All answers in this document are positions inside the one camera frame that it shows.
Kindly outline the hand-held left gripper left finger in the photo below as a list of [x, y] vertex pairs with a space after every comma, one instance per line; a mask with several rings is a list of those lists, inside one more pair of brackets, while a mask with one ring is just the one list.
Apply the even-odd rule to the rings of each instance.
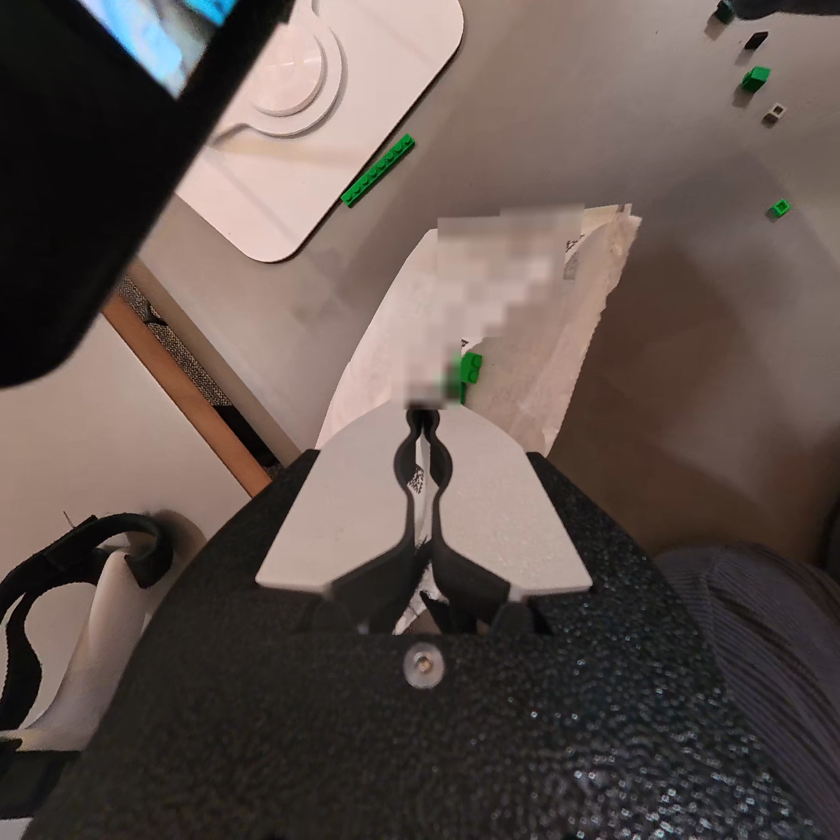
[[423, 418], [375, 408], [319, 451], [255, 582], [315, 595], [368, 632], [393, 632], [422, 576], [416, 443]]

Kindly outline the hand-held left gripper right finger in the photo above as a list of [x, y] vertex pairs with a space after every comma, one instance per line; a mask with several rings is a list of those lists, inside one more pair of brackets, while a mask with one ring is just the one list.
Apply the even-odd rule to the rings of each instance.
[[434, 581], [491, 625], [507, 604], [588, 592], [592, 577], [524, 449], [468, 408], [427, 414]]

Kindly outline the white paper sheet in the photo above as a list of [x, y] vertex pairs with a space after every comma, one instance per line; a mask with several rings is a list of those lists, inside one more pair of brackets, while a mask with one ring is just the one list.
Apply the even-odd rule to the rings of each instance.
[[[422, 415], [409, 484], [423, 572], [415, 592], [426, 569], [432, 570], [437, 486], [429, 466], [427, 414], [468, 408], [515, 440], [535, 468], [530, 456], [546, 456], [553, 446], [640, 223], [618, 205], [441, 219], [386, 292], [339, 379], [318, 449], [375, 408]], [[467, 351], [481, 354], [483, 362], [461, 405], [459, 363]], [[532, 630], [532, 602], [539, 598], [528, 606], [507, 604], [492, 626], [512, 614], [523, 617], [526, 632]], [[319, 602], [304, 627], [367, 631], [351, 626], [334, 604]]]

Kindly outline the light grey desk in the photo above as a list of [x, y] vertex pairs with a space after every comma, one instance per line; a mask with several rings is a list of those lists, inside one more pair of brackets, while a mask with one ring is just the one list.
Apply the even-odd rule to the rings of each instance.
[[439, 217], [630, 203], [552, 462], [648, 552], [812, 561], [838, 495], [838, 19], [720, 26], [714, 5], [463, 2], [454, 62], [395, 131], [415, 150], [357, 207], [268, 265], [174, 197], [130, 277], [287, 464]]

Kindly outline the person's grey sweater torso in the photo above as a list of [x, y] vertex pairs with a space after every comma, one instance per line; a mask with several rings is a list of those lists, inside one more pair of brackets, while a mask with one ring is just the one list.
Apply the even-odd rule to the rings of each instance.
[[675, 549], [654, 563], [797, 804], [838, 838], [838, 570], [758, 544]]

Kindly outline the long green plate brick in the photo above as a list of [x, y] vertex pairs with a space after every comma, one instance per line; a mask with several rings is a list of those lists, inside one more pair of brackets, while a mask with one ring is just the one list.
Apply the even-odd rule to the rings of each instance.
[[367, 195], [385, 175], [394, 169], [415, 147], [414, 137], [406, 133], [383, 156], [364, 171], [340, 196], [340, 201], [352, 207]]

